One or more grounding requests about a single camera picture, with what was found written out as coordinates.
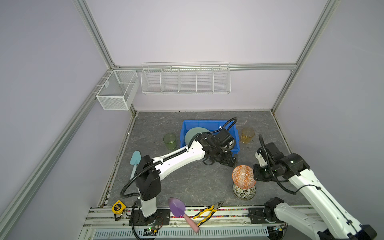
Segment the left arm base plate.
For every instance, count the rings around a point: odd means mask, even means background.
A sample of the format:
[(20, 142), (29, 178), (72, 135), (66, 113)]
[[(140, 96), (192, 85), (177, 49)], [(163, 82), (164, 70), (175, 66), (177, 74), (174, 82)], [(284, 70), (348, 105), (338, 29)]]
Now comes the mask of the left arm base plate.
[(141, 210), (134, 210), (134, 216), (130, 217), (129, 225), (131, 226), (168, 226), (171, 219), (171, 211), (169, 209), (157, 209), (157, 211), (149, 216), (144, 217)]

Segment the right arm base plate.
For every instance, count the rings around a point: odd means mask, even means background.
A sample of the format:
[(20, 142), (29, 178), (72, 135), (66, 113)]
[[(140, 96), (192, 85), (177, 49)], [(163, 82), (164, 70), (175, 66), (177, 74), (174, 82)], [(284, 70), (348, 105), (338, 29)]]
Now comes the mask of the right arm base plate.
[(276, 224), (281, 223), (273, 210), (269, 208), (249, 208), (248, 218), (252, 224)]

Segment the red rimmed bowl underneath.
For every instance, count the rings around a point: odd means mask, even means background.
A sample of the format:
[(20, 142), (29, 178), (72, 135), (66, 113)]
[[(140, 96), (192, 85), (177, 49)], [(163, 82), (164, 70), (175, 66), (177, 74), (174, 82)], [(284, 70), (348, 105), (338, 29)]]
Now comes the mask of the red rimmed bowl underneath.
[(255, 186), (254, 171), (250, 166), (237, 166), (232, 173), (234, 184), (241, 189), (251, 189)]

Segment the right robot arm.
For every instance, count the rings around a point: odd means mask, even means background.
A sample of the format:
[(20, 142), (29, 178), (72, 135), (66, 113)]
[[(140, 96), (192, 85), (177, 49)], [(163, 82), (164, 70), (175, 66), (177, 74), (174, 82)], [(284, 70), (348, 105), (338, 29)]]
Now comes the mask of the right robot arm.
[(308, 217), (275, 197), (264, 204), (262, 217), (268, 223), (284, 222), (312, 240), (373, 240), (378, 236), (372, 226), (361, 224), (338, 203), (300, 155), (285, 156), (274, 143), (265, 144), (262, 136), (259, 142), (255, 180), (275, 182), (291, 195), (302, 194), (322, 218)]

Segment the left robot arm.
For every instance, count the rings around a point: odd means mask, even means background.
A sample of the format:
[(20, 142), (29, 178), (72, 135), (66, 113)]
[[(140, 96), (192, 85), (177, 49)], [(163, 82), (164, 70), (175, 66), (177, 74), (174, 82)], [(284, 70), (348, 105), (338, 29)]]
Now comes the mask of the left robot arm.
[(198, 132), (186, 146), (167, 155), (151, 158), (142, 157), (134, 175), (123, 186), (120, 198), (136, 196), (140, 200), (142, 214), (145, 218), (157, 211), (156, 197), (161, 192), (161, 181), (174, 171), (195, 161), (203, 161), (207, 166), (218, 163), (235, 167), (237, 157), (232, 152), (236, 139), (230, 134), (235, 128), (238, 118), (231, 118), (219, 129), (208, 132)]

